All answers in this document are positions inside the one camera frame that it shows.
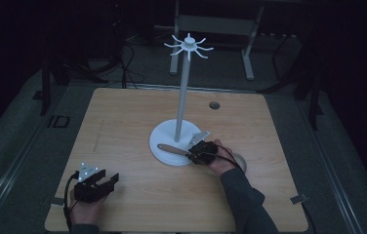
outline knife handle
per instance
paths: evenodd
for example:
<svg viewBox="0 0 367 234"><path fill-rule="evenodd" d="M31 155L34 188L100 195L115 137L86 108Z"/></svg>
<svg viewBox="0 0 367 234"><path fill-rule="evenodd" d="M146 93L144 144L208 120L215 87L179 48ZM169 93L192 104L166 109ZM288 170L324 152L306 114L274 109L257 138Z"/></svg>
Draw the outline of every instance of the knife handle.
<svg viewBox="0 0 367 234"><path fill-rule="evenodd" d="M186 155L189 154L189 152L186 152L184 150L181 150L177 147L174 147L174 146L171 146L169 144L158 144L157 147L163 151L166 151L166 152L170 152L170 153L174 153L174 154L179 154L179 155L182 155L182 156L185 156L187 157Z"/></svg>

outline human hand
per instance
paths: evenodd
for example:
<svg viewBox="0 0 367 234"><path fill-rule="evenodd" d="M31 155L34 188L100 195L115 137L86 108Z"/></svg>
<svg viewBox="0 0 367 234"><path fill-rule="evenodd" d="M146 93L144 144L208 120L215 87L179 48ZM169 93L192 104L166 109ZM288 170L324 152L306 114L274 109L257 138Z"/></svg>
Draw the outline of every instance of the human hand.
<svg viewBox="0 0 367 234"><path fill-rule="evenodd" d="M227 158L228 160L234 162L231 155L229 155L229 153L232 154L232 150L230 148L224 147L219 139L214 140L213 143L218 146L218 152L217 152L218 155L223 156L223 157ZM211 169L211 171L213 171L217 176L221 176L226 171L234 169L235 166L233 164L231 164L230 162L228 162L227 160L225 160L225 159L216 158L214 161L212 161L212 163L210 163L208 165L208 168Z"/></svg>
<svg viewBox="0 0 367 234"><path fill-rule="evenodd" d="M74 190L70 191L70 219L71 224L93 224L98 222L99 212L107 196L102 197L97 202L84 203L74 199Z"/></svg>

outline table surface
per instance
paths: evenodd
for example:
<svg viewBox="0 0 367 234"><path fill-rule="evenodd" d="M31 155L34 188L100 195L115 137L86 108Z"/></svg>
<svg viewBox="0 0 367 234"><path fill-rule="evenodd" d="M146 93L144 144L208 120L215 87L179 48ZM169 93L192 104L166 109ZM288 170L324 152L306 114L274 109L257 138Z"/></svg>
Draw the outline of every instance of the table surface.
<svg viewBox="0 0 367 234"><path fill-rule="evenodd" d="M210 101L221 108L213 110ZM65 167L56 197L81 163L120 180L104 203L101 231L230 232L234 221L219 179L206 167L169 166L150 151L160 123L176 119L178 91L96 89ZM244 156L246 176L266 196L264 207L280 231L305 231L297 190L265 99L261 95L188 92L185 120L206 140L219 138ZM62 207L52 206L45 227L67 230Z"/></svg>

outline sleeve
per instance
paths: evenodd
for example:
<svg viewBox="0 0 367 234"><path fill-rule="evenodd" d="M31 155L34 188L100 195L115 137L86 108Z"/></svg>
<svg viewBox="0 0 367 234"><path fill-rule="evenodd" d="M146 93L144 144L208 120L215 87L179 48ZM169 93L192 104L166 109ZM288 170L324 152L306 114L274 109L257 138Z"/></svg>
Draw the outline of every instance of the sleeve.
<svg viewBox="0 0 367 234"><path fill-rule="evenodd" d="M75 224L71 226L70 234L98 234L99 228L92 224Z"/></svg>
<svg viewBox="0 0 367 234"><path fill-rule="evenodd" d="M236 233L279 233L263 207L265 196L251 187L244 173L232 169L221 175L226 200L235 219Z"/></svg>

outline white round base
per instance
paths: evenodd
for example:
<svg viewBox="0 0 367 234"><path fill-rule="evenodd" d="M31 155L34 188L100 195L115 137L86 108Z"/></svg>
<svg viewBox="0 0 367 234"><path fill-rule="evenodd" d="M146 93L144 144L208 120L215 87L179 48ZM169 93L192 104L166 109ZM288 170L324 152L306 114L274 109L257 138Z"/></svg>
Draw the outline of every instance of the white round base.
<svg viewBox="0 0 367 234"><path fill-rule="evenodd" d="M185 156L168 153L157 147L158 144L169 144L181 150L187 151L187 144L192 139L194 134L201 131L194 124L183 120L181 129L180 142L175 142L175 131L177 127L177 120L167 120L158 126L150 134L149 145L153 155L162 163L171 166L183 166L190 163L190 160Z"/></svg>

